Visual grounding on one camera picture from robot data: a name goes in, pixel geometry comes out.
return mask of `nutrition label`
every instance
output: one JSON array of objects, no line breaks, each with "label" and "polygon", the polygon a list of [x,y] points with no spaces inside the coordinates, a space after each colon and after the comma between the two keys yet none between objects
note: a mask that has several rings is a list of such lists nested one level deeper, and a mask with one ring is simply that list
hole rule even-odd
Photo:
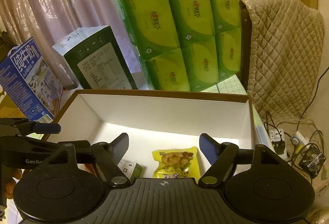
[{"label": "nutrition label", "polygon": [[109,42],[78,63],[92,89],[132,89]]}]

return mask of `brown box rim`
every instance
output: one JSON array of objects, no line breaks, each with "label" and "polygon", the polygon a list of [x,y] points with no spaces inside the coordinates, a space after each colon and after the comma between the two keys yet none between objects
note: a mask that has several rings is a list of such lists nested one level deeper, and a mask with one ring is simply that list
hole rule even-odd
[{"label": "brown box rim", "polygon": [[[251,145],[255,146],[256,132],[254,125],[254,115],[252,110],[252,99],[247,95],[209,93],[209,92],[186,92],[186,91],[162,91],[162,90],[134,90],[134,89],[81,89],[76,90],[66,101],[63,107],[54,118],[53,123],[58,123],[64,113],[79,94],[98,94],[98,95],[123,95],[139,97],[159,97],[159,98],[177,98],[191,100],[208,100],[246,103],[249,100],[249,113],[251,121]],[[41,140],[47,140],[50,134],[44,134]]]}]

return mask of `crosshair marking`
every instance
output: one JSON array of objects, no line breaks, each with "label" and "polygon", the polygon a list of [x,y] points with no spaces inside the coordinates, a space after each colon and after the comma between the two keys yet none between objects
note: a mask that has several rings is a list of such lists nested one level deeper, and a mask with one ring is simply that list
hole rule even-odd
[{"label": "crosshair marking", "polygon": [[167,186],[167,185],[169,184],[169,182],[167,182],[167,181],[161,181],[160,184],[161,184],[162,186]]}]

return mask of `small green box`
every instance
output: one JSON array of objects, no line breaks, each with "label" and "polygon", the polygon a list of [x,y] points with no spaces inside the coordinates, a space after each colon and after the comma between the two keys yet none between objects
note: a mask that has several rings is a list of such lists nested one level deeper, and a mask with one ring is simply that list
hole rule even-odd
[{"label": "small green box", "polygon": [[213,9],[215,32],[240,27],[239,0],[210,0]]},{"label": "small green box", "polygon": [[181,47],[215,35],[210,0],[169,0]]},{"label": "small green box", "polygon": [[134,182],[136,178],[139,178],[143,170],[139,164],[125,159],[121,159],[118,167],[127,176],[127,178],[130,179],[131,182]]},{"label": "small green box", "polygon": [[241,28],[221,32],[216,37],[219,79],[224,80],[240,71]]},{"label": "small green box", "polygon": [[142,60],[179,48],[168,0],[118,0],[134,51]]},{"label": "small green box", "polygon": [[215,37],[182,48],[191,91],[202,91],[218,82]]},{"label": "small green box", "polygon": [[140,60],[150,87],[157,90],[190,91],[180,48],[148,61]]}]

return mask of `quilted cover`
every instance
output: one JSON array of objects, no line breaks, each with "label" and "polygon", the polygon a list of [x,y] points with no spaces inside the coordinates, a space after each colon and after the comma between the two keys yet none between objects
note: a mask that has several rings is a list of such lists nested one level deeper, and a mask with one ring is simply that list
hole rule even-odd
[{"label": "quilted cover", "polygon": [[299,118],[319,69],[321,13],[299,0],[242,0],[251,21],[248,94],[262,119]]}]

